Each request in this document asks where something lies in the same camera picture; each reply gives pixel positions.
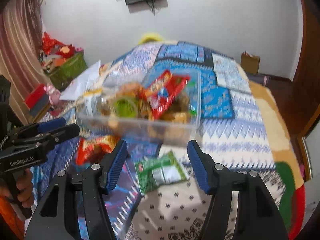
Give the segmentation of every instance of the finger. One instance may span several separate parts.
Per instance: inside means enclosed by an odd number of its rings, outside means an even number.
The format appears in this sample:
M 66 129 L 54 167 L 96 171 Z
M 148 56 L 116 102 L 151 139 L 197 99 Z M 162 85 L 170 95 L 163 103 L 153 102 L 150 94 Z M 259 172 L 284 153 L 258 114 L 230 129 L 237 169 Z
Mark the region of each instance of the finger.
M 23 192 L 21 192 L 19 195 L 18 195 L 18 200 L 20 202 L 24 202 L 26 201 L 28 198 L 30 198 L 30 196 L 32 195 L 32 190 L 33 190 L 33 186 L 32 184 L 27 187 Z
M 29 187 L 29 185 L 31 184 L 32 176 L 33 175 L 30 169 L 26 169 L 26 173 L 17 181 L 17 189 L 22 190 Z
M 5 186 L 0 186 L 0 196 L 9 197 L 10 191 Z
M 28 198 L 26 201 L 22 202 L 22 206 L 24 208 L 29 208 L 33 205 L 34 200 L 35 200 L 34 196 L 31 195 L 30 198 Z

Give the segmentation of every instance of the metal screw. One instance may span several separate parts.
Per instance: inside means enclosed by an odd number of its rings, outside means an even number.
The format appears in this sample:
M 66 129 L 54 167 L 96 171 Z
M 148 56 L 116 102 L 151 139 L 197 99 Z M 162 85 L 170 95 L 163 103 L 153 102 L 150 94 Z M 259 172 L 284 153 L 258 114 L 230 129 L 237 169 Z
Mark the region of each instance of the metal screw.
M 93 164 L 91 166 L 91 169 L 93 169 L 94 171 L 100 169 L 100 164 L 98 164 L 98 163 Z
M 223 165 L 222 165 L 221 163 L 217 163 L 214 167 L 215 167 L 215 169 L 218 170 L 218 171 L 223 170 Z
M 62 177 L 66 174 L 66 171 L 65 170 L 61 170 L 61 171 L 58 171 L 58 176 L 59 177 Z
M 257 177 L 258 173 L 256 171 L 249 171 L 250 176 Z

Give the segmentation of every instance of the clear plastic bin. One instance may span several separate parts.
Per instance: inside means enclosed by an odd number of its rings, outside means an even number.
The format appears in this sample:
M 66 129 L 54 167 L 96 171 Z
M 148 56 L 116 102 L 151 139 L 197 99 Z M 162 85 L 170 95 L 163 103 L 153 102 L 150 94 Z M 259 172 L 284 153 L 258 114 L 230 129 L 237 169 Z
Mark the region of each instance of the clear plastic bin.
M 196 130 L 200 124 L 201 111 L 201 74 L 196 69 L 170 70 L 179 75 L 189 75 L 191 85 L 184 88 L 189 95 L 190 105 L 196 112 L 190 123 L 182 124 L 162 120 L 149 121 L 142 118 L 118 118 L 101 115 L 97 111 L 97 103 L 101 96 L 88 98 L 85 103 L 77 106 L 76 117 L 79 125 L 84 125 L 96 134 L 115 134 L 122 138 L 134 138 L 141 141 L 164 143 L 174 146 L 186 146 L 188 141 L 195 138 Z M 150 70 L 141 84 L 147 87 L 163 71 Z M 105 93 L 114 93 L 117 88 L 127 82 L 140 82 L 141 77 L 130 76 L 129 79 L 113 80 L 113 83 L 104 84 Z

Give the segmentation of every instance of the bed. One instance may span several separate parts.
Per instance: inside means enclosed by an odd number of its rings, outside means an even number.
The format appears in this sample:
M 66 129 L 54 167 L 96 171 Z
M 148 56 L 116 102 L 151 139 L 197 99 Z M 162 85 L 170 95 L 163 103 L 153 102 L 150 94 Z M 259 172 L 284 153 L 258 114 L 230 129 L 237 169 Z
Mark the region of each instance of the bed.
M 115 78 L 146 74 L 151 68 L 196 68 L 201 71 L 202 108 L 197 142 L 203 152 L 230 170 L 255 169 L 279 208 L 289 238 L 294 239 L 304 214 L 303 178 L 270 90 L 249 81 L 241 66 L 227 55 L 183 41 L 135 47 L 104 65 L 92 89 Z M 68 103 L 60 116 L 68 123 L 77 122 L 75 103 Z M 52 117 L 46 114 L 42 121 L 49 119 Z M 96 135 L 81 128 L 80 136 Z M 79 137 L 64 142 L 48 153 L 47 163 L 32 168 L 35 205 L 59 170 L 81 171 L 87 167 L 75 165 L 78 145 Z M 198 188 L 186 149 L 128 140 L 128 150 L 132 158 L 126 160 L 116 190 L 105 198 L 117 238 L 194 239 L 201 230 L 210 196 Z M 133 165 L 135 158 L 161 156 L 169 150 L 174 151 L 185 165 L 190 180 L 161 186 L 141 196 Z M 82 238 L 88 239 L 81 201 L 79 194 L 79 227 Z M 234 192 L 226 239 L 233 236 L 236 210 L 237 192 Z

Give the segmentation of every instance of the curtain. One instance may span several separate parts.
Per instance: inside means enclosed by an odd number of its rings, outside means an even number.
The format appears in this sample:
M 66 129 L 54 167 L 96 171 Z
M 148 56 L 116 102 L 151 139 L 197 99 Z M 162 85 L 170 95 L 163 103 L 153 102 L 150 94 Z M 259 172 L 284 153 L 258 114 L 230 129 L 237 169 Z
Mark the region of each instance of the curtain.
M 25 98 L 50 82 L 38 60 L 41 37 L 39 0 L 10 0 L 0 14 L 0 74 L 11 82 L 10 106 L 23 124 L 30 120 Z

